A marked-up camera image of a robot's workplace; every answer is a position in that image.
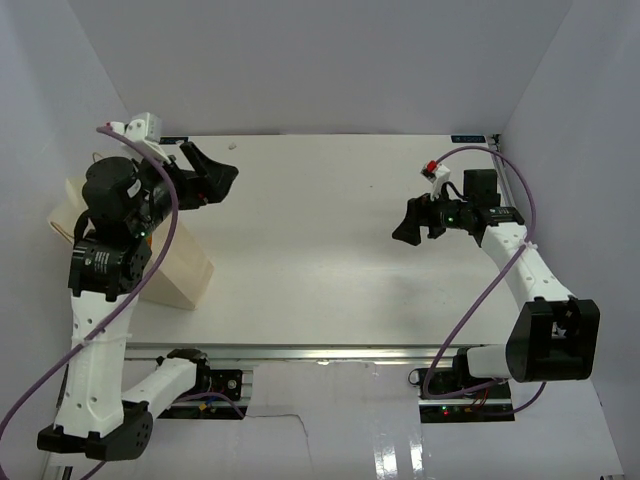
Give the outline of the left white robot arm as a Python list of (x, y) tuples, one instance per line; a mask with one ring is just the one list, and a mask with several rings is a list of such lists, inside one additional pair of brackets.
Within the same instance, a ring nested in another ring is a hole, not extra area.
[(68, 281), (75, 354), (56, 419), (38, 434), (41, 450), (106, 462), (137, 459), (155, 420), (174, 401), (199, 399), (210, 390), (209, 362), (197, 349), (172, 350), (143, 381), (121, 388), (129, 324), (152, 256), (151, 234), (177, 210), (222, 202), (239, 174), (191, 141), (180, 149), (188, 170), (173, 156), (160, 170), (147, 160), (115, 156), (86, 171), (87, 208), (75, 225)]

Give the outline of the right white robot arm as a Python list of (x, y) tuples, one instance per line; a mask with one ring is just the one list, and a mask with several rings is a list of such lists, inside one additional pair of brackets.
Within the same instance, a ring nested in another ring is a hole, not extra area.
[(491, 169), (463, 175), (463, 188), (452, 186), (449, 170), (436, 163), (423, 170), (432, 190), (407, 203), (395, 240), (417, 246), (422, 228), (436, 239), (449, 230), (467, 232), (495, 263), (520, 309), (503, 344), (460, 349), (451, 374), (453, 390), (472, 399), (490, 381), (519, 383), (585, 380), (596, 351), (600, 310), (577, 298), (551, 272), (520, 212), (501, 203), (498, 177)]

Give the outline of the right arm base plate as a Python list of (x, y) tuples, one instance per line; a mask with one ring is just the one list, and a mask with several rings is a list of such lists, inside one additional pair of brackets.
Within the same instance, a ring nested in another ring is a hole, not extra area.
[(409, 385), (419, 394), (419, 414), (423, 425), (515, 420), (515, 406), (508, 384), (477, 389), (487, 379), (469, 377), (465, 383), (460, 383), (453, 369), (445, 368), (435, 373), (429, 384), (428, 397), (422, 391), (426, 373), (426, 368), (414, 368), (407, 376)]

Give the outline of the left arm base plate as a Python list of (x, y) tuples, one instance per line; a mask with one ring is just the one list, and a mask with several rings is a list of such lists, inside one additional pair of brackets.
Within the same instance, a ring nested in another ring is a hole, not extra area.
[(161, 415), (161, 419), (175, 420), (242, 420), (247, 407), (241, 405), (244, 372), (241, 369), (214, 369), (209, 393), (217, 396), (202, 396), (194, 400), (175, 404)]

